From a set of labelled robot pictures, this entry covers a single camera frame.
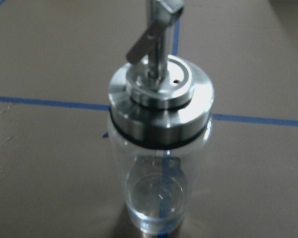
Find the glass sauce dispenser bottle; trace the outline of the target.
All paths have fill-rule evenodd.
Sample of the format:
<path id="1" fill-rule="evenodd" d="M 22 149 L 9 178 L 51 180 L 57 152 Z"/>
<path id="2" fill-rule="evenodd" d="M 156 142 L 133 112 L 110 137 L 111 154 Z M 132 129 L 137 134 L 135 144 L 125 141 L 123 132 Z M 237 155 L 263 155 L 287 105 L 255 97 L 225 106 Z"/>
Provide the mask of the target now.
<path id="1" fill-rule="evenodd" d="M 148 26 L 108 90 L 108 132 L 132 223 L 166 236 L 182 222 L 212 132 L 214 87 L 194 63 L 171 55 L 181 0 L 149 0 Z"/>

